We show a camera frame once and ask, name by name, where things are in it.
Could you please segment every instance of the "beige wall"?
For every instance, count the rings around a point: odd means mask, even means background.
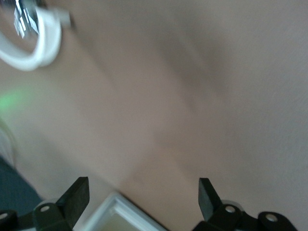
[[[118,189],[173,231],[202,218],[198,178],[251,215],[308,226],[305,1],[48,0],[58,59],[0,62],[16,167],[46,198],[90,176],[85,219]]]

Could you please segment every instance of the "screw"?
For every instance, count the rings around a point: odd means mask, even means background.
[[[228,213],[235,213],[235,208],[230,205],[228,205],[225,209]]]
[[[49,206],[44,206],[43,208],[40,209],[41,212],[46,212],[50,207]]]
[[[267,220],[269,220],[271,222],[277,222],[278,221],[277,217],[273,214],[270,214],[270,213],[266,214],[266,218],[267,218]]]
[[[7,213],[3,213],[0,215],[0,220],[5,219],[8,216]]]

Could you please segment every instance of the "white plastic hook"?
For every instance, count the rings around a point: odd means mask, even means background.
[[[65,26],[70,24],[67,11],[36,7],[36,12],[39,35],[32,53],[16,47],[0,32],[0,58],[22,71],[32,71],[52,63],[61,45],[61,24]]]

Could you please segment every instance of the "dark blue fabric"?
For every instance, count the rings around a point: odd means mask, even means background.
[[[0,158],[0,210],[15,210],[18,216],[22,216],[40,202],[35,190]]]

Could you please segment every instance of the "textured wall surface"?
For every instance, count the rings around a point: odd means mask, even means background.
[[[58,59],[31,73],[0,62],[0,116],[40,195],[88,175],[83,219],[118,189],[188,231],[208,177],[252,216],[307,228],[306,1],[46,2],[75,21]]]

